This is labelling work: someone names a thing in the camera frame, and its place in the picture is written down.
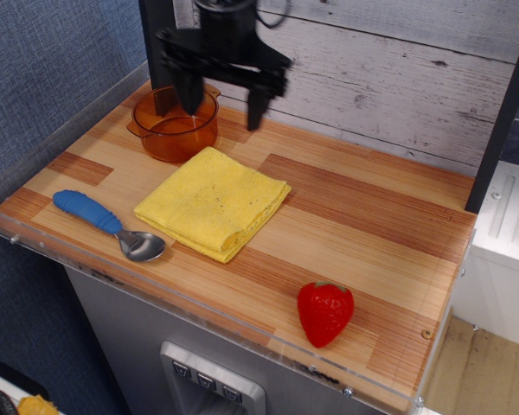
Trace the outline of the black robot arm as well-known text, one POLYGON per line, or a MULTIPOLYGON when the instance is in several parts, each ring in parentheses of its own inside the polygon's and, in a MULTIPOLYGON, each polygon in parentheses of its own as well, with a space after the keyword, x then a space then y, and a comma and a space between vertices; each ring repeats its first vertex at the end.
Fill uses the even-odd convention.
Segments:
POLYGON ((206 78, 246 88, 247 129, 256 131, 273 99, 286 89, 291 59, 264 43, 256 1, 196 1, 198 29, 162 29, 161 62, 184 111, 197 112, 206 78))

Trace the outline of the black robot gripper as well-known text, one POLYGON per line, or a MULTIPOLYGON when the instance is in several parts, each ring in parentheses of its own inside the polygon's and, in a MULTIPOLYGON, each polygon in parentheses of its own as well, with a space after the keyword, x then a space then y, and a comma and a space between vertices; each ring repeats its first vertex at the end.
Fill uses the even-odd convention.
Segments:
POLYGON ((247 129, 256 131, 272 97, 286 89, 291 60, 257 33, 257 3, 197 3, 199 28, 166 35, 167 66, 177 97, 188 114, 203 101, 205 78, 249 90, 247 129))

